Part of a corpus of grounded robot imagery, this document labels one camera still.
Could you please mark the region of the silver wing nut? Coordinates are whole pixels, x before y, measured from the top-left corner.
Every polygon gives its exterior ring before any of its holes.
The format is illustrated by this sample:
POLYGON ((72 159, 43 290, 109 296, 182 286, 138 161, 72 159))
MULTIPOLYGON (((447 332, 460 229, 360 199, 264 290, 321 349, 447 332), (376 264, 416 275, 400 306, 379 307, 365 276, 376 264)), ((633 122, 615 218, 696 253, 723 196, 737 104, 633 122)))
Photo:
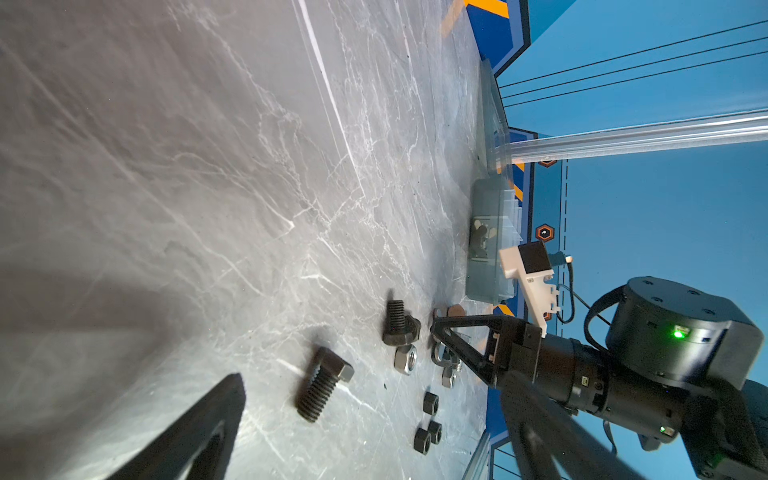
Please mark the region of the silver wing nut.
POLYGON ((472 220, 469 236, 469 259, 487 261, 489 259, 489 243, 496 238, 497 228, 489 227, 479 218, 472 220))

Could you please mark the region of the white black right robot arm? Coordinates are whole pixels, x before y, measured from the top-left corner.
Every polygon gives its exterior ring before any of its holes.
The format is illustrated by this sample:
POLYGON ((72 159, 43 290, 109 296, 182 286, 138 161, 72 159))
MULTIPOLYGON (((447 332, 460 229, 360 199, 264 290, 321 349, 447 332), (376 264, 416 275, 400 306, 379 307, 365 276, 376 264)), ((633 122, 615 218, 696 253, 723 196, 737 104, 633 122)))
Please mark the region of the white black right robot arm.
POLYGON ((681 439, 700 479, 767 475, 767 389, 748 377, 764 337, 730 300, 636 277, 596 300, 614 310, 603 342, 547 336, 513 317, 438 317, 432 334, 501 394, 521 474, 630 479, 632 469, 574 423, 583 411, 653 451, 681 439))

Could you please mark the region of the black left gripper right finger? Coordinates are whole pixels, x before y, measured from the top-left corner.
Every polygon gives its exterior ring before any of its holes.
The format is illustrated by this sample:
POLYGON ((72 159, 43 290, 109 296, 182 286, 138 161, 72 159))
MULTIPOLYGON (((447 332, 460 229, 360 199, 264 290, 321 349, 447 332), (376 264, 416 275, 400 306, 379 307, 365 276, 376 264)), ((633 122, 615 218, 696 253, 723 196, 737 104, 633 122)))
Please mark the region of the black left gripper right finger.
POLYGON ((517 372, 501 381, 501 407, 523 479, 639 479, 517 372))

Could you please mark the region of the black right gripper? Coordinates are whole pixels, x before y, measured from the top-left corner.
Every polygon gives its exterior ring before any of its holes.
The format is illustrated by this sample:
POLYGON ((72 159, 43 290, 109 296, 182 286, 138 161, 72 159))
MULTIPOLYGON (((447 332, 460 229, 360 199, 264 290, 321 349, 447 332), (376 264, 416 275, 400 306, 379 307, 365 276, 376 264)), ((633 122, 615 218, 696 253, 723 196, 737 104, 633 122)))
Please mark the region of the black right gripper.
POLYGON ((639 435, 675 435, 683 426, 684 392, 647 379, 577 340, 554 335, 513 316, 436 317, 430 332, 489 387, 519 372, 552 401, 639 435), (485 328, 488 358, 462 334, 485 328))

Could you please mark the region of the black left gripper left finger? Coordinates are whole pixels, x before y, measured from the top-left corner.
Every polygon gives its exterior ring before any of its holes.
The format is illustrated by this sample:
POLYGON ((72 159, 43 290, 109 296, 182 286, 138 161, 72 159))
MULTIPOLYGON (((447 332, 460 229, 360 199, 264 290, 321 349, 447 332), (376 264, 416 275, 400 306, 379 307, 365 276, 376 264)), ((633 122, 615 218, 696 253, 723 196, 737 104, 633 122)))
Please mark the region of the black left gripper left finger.
POLYGON ((246 393, 238 373, 224 377, 112 479, 222 479, 225 477, 246 393))

